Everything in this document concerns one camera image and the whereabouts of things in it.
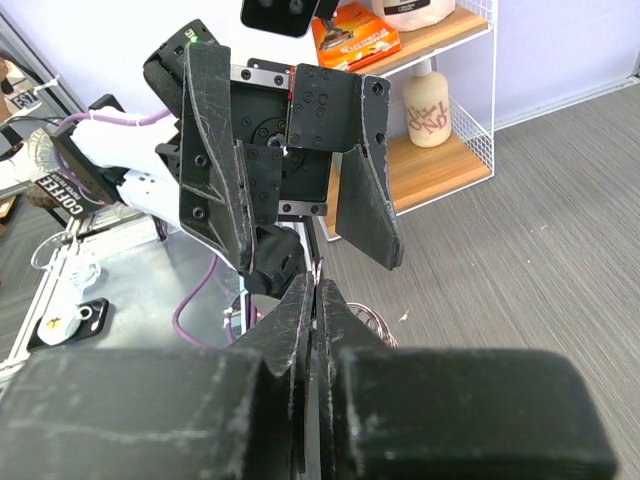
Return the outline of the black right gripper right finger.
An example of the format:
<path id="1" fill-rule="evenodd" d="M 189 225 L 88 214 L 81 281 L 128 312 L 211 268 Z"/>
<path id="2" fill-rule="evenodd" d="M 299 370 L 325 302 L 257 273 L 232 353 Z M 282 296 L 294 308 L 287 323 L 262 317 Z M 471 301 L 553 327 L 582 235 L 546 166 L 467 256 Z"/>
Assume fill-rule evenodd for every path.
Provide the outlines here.
<path id="1" fill-rule="evenodd" d="M 612 479 L 586 383 L 549 350 L 393 348 L 316 288 L 325 479 Z"/>

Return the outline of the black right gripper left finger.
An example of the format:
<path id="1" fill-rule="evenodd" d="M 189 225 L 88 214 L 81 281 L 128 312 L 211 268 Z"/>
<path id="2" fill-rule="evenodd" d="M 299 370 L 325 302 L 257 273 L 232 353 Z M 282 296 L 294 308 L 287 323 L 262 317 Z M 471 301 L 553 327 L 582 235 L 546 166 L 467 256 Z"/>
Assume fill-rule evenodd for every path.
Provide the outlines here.
<path id="1" fill-rule="evenodd" d="M 31 357 L 1 401 L 5 479 L 295 479 L 315 281 L 232 345 Z"/>

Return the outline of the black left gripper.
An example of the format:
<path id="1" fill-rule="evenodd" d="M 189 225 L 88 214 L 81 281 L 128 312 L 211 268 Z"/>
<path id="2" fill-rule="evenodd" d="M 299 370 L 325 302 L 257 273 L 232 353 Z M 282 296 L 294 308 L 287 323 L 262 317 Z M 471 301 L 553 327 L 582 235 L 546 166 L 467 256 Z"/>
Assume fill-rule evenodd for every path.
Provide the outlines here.
<path id="1" fill-rule="evenodd" d="M 399 267 L 387 160 L 390 82 L 310 64 L 292 71 L 256 59 L 233 65 L 231 50 L 215 42 L 186 45 L 181 228 L 251 273 L 255 217 L 326 215 L 330 153 L 340 153 L 336 233 L 386 269 Z"/>

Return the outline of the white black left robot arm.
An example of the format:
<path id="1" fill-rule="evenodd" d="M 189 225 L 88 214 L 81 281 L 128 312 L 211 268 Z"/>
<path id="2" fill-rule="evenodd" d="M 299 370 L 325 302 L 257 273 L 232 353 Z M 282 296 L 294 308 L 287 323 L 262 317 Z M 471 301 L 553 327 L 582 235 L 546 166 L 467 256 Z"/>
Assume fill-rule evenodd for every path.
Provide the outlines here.
<path id="1" fill-rule="evenodd" d="M 145 61 L 164 103 L 127 116 L 106 95 L 59 122 L 55 158 L 104 204 L 164 220 L 214 251 L 253 294 L 281 297 L 305 268 L 288 222 L 326 212 L 340 155 L 337 233 L 387 269 L 403 258 L 391 200 L 380 77 L 263 60 L 238 66 L 198 20 Z"/>

